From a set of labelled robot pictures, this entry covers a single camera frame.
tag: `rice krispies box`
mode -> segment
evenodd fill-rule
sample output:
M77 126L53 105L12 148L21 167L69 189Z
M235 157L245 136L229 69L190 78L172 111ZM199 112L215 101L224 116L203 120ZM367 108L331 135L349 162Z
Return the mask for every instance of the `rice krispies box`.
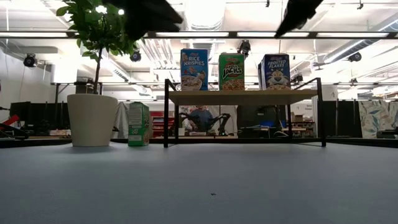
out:
M244 90L244 55L221 54L218 57L220 90Z
M152 137L149 107L141 102L129 105L129 146L146 146Z
M206 49L181 50L181 90L208 90Z
M263 90L289 90L290 65L287 54L266 54L261 61Z

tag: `person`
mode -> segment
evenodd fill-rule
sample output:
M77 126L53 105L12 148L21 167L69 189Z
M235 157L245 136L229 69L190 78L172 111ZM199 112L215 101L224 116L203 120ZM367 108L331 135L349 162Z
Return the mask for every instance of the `person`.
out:
M199 117L200 127L198 127L193 121L190 121L193 130L198 132L207 132L206 127L213 119L213 115L211 115L204 106L197 106L197 108L190 113L190 116Z

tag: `ceiling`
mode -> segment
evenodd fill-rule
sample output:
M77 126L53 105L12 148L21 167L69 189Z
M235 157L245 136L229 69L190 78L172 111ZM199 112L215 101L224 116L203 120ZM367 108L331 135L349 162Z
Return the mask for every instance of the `ceiling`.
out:
M214 9L222 9L221 27L219 30L225 31L275 31L281 22L282 11L287 3L283 0L270 0L269 7L266 1L256 0L226 0L225 4L216 3L210 0L169 0L169 3L181 13L189 17L189 7L194 2L197 12L203 21L210 21L210 15L214 15ZM398 9L398 0L365 0L362 9L359 1L352 0L324 0L317 9L317 14L307 22L302 30L307 31L367 31L387 18L394 16ZM63 2L57 0L0 0L0 30L5 31L58 31L68 29L65 18L56 17L54 12L63 6ZM192 30L192 26L185 22L182 30ZM179 58L180 50L188 48L187 40L170 40L170 50L172 55L164 54L162 43L153 40L153 46L159 51L159 58L150 60L141 50L142 60L131 62L128 56L110 56L110 60L128 73L134 81L140 82L162 82L164 78L179 79ZM212 76L210 81L217 80L217 58L222 52L236 52L242 40L240 39L218 39L215 45L216 50L213 60L210 62ZM323 70L316 70L313 62L320 62L322 57L350 40L273 40L273 39L249 39L251 53L245 61L245 73L247 82L256 82L257 64L261 61L264 54L287 53L290 55L290 68L292 74L302 73L304 80L321 77L323 82L349 82L357 77L359 82L377 81L398 81L398 51L396 40L381 40L365 49L360 50L363 58L360 62L348 62L340 60L322 66ZM75 40L71 39L10 39L10 49L15 49L15 54L20 48L24 47L54 47L59 49L57 53L46 54L45 51L38 58L51 63L63 57L78 55L80 49L76 46ZM95 62L90 60L79 60L81 63L78 75L93 76L95 72ZM166 64L166 68L159 69L161 63ZM104 68L100 73L100 79L104 82L121 82L122 80L111 72L111 69ZM353 91L347 86L340 86L340 91ZM359 88L359 92L370 91L374 86L364 86Z

